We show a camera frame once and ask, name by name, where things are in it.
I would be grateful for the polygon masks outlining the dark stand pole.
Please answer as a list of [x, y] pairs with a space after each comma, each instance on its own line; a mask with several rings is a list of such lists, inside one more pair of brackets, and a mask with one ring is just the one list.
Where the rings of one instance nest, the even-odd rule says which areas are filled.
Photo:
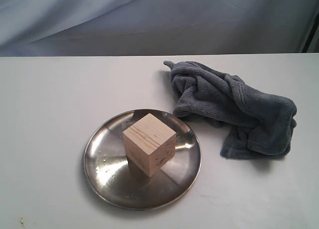
[[317, 31], [318, 26], [319, 26], [319, 14], [317, 13], [315, 16], [315, 19], [313, 21], [313, 25], [311, 27], [311, 30], [307, 36], [306, 42], [302, 48], [302, 53], [306, 53], [308, 51], [310, 44], [315, 36], [315, 33]]

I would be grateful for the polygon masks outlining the light wooden cube block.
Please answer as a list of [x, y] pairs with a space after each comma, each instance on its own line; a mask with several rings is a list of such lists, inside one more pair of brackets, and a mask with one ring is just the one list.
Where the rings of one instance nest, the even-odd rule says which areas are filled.
[[148, 177], [175, 155], [176, 132], [149, 113], [123, 131], [127, 157]]

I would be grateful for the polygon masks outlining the round stainless steel plate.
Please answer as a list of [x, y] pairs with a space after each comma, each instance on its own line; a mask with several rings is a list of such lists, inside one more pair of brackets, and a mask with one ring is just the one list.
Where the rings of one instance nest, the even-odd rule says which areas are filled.
[[[151, 177], [127, 159], [122, 136], [149, 113], [177, 135], [175, 156]], [[198, 177], [201, 161], [195, 132], [172, 114], [156, 109], [135, 109], [107, 120], [93, 133], [82, 156], [91, 190], [105, 202], [135, 211], [158, 209], [184, 196]]]

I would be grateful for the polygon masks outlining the blue-grey backdrop curtain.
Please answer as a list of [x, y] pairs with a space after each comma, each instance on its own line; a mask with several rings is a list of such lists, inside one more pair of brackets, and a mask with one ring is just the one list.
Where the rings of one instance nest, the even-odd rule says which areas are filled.
[[1, 56], [300, 52], [319, 0], [0, 0]]

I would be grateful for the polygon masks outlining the grey-blue fleece towel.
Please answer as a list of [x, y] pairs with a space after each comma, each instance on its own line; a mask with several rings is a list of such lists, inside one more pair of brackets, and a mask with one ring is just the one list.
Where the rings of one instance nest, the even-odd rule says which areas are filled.
[[240, 77], [194, 61], [165, 61], [177, 97], [178, 118], [199, 117], [215, 127], [231, 130], [220, 154], [239, 160], [280, 159], [291, 149], [295, 103], [248, 86]]

